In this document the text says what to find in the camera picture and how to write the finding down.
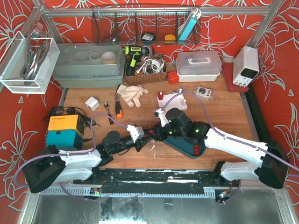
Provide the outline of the orange black handled screwdriver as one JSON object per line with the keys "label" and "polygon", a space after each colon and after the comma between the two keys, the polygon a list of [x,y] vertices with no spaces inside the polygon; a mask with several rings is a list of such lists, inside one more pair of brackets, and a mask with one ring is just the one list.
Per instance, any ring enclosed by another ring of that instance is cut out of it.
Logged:
{"label": "orange black handled screwdriver", "polygon": [[120,104],[118,93],[115,93],[115,114],[118,119],[123,117],[122,107]]}

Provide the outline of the bagged white control box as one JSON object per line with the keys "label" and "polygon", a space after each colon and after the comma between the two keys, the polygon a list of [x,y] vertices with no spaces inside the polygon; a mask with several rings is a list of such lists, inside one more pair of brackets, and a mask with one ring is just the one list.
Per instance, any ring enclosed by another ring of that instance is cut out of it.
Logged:
{"label": "bagged white control box", "polygon": [[197,86],[194,94],[200,98],[204,98],[207,100],[212,100],[214,98],[215,91],[213,89]]}

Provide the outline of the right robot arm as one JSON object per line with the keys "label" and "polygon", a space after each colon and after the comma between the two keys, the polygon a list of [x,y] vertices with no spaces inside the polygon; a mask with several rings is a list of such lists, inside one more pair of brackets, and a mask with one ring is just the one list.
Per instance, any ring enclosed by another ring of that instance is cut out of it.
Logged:
{"label": "right robot arm", "polygon": [[288,156],[276,141],[256,142],[243,139],[204,122],[195,122],[178,108],[160,114],[160,123],[145,131],[156,141],[169,137],[183,139],[200,149],[214,148],[242,158],[243,162],[220,161],[215,175],[225,180],[259,180],[268,187],[281,189],[288,171]]}

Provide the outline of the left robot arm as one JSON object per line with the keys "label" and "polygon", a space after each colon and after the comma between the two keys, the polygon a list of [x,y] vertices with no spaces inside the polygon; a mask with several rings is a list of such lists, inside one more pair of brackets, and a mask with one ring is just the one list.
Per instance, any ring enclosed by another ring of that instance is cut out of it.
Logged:
{"label": "left robot arm", "polygon": [[96,168],[110,163],[114,154],[133,147],[140,151],[151,140],[150,135],[134,141],[131,136],[122,138],[119,132],[110,131],[95,149],[64,151],[56,146],[46,147],[22,170],[30,192],[39,193],[54,183],[87,180]]}

